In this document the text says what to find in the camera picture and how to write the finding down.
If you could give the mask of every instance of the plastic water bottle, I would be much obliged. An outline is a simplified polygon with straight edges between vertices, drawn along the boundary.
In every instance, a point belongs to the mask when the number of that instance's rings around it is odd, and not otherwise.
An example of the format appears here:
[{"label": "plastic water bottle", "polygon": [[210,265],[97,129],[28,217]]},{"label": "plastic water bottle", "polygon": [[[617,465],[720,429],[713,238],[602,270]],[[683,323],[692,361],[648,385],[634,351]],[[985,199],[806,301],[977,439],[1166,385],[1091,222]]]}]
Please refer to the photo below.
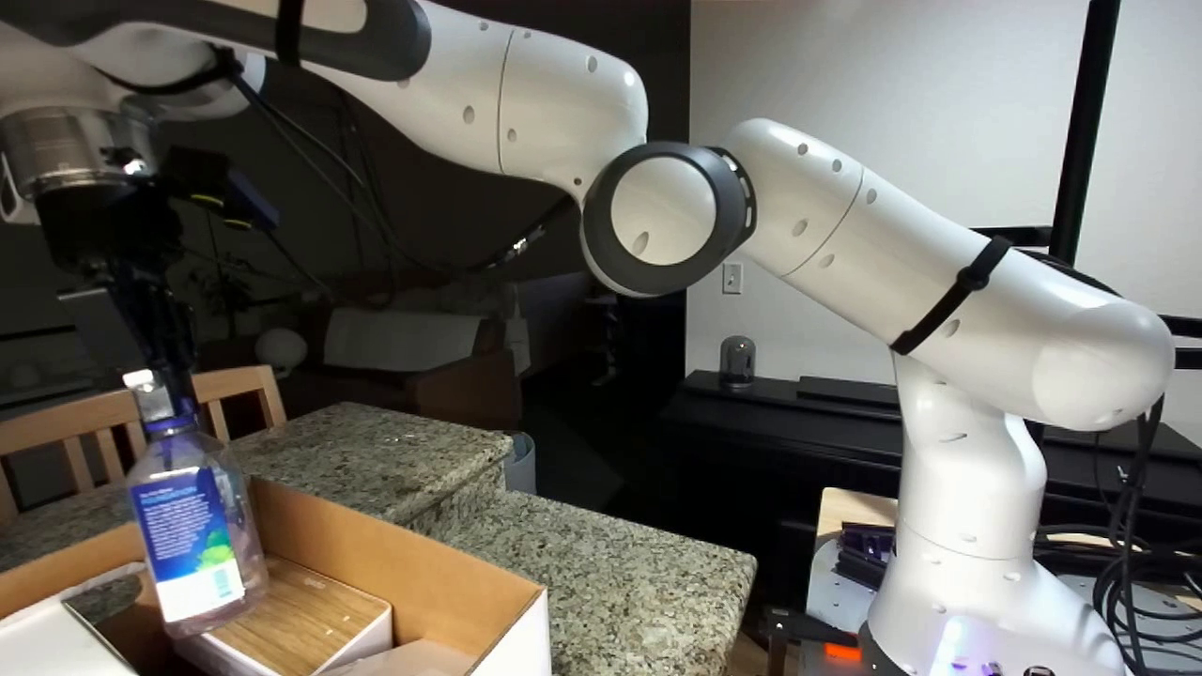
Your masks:
[{"label": "plastic water bottle", "polygon": [[266,586],[266,563],[240,482],[212,457],[195,400],[155,372],[129,372],[147,456],[129,474],[129,499],[147,545],[160,624],[174,639],[240,614]]}]

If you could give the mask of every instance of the granite countertop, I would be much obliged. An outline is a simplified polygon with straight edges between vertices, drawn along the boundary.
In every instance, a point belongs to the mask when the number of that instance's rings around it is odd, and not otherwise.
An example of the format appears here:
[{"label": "granite countertop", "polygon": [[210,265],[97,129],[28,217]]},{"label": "granite countertop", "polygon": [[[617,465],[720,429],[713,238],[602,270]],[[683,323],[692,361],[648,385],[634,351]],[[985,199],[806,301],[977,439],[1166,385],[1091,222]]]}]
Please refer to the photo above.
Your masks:
[{"label": "granite countertop", "polygon": [[[498,494],[509,439],[373,405],[242,436],[230,457],[548,586],[554,671],[720,671],[755,560],[540,495]],[[0,571],[129,520],[120,484],[15,520]]]}]

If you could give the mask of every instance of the bottle label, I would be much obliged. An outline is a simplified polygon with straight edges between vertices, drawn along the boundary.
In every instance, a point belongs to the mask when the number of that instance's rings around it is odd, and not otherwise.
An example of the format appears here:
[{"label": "bottle label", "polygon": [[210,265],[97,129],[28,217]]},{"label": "bottle label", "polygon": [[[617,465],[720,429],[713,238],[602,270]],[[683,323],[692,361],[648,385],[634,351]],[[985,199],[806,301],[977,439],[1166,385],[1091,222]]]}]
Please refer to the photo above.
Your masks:
[{"label": "bottle label", "polygon": [[130,489],[166,624],[242,599],[235,545],[212,470],[157,474]]}]

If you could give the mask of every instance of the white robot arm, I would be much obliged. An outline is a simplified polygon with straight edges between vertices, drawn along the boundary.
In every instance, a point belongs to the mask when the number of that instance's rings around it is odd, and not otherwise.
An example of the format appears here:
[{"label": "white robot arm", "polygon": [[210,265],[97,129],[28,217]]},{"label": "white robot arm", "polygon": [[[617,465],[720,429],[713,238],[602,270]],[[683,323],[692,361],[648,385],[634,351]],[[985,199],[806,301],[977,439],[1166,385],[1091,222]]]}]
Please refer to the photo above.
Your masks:
[{"label": "white robot arm", "polygon": [[142,151],[130,116],[235,112],[240,94],[204,78],[212,43],[255,86],[279,54],[438,159],[563,188],[593,276],[618,293],[683,288],[738,250],[897,352],[901,527],[863,630],[875,668],[1124,671],[1106,629],[1031,563],[1045,457],[1021,420],[1084,431],[1148,411],[1172,372],[1148,308],[992,245],[772,121],[738,123],[726,151],[644,143],[639,74],[586,46],[409,0],[296,13],[8,0],[0,151],[15,197],[124,182],[105,143]]}]

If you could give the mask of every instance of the wooden chair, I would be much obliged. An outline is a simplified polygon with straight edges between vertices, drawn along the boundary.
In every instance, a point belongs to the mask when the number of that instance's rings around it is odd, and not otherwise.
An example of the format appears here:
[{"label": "wooden chair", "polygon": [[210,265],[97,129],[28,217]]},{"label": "wooden chair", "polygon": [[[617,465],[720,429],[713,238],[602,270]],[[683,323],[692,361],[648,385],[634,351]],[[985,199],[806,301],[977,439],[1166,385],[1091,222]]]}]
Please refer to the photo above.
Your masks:
[{"label": "wooden chair", "polygon": [[[230,400],[251,394],[260,401],[264,429],[274,429],[284,420],[284,405],[279,400],[279,385],[266,366],[197,372],[191,385],[195,385],[197,405],[206,411],[210,431],[222,444],[230,444],[230,424],[224,424]],[[136,400],[129,391],[105,391],[105,394],[91,394],[51,411],[0,420],[0,464],[8,456],[21,456],[36,449],[65,449],[71,489],[91,494],[97,482],[86,464],[86,444],[97,449],[105,465],[105,484],[113,484],[124,476],[120,436],[136,457],[147,450]],[[11,524],[15,514],[20,514],[15,494],[0,465],[0,527]]]}]

